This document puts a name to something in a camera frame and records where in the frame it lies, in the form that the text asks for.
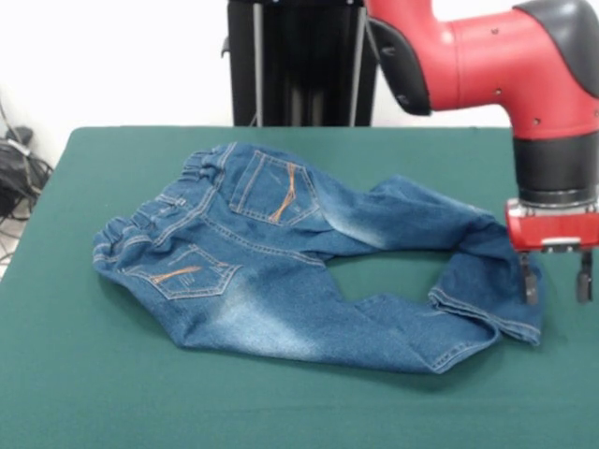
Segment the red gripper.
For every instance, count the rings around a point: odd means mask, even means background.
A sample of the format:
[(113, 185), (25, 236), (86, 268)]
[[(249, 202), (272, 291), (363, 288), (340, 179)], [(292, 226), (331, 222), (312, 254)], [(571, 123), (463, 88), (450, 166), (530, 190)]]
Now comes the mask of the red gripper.
[(577, 301), (592, 301), (592, 249), (598, 246), (598, 203), (573, 208), (544, 209), (509, 199), (505, 206), (509, 238), (519, 252), (525, 301), (538, 304), (538, 275), (529, 252), (580, 253)]

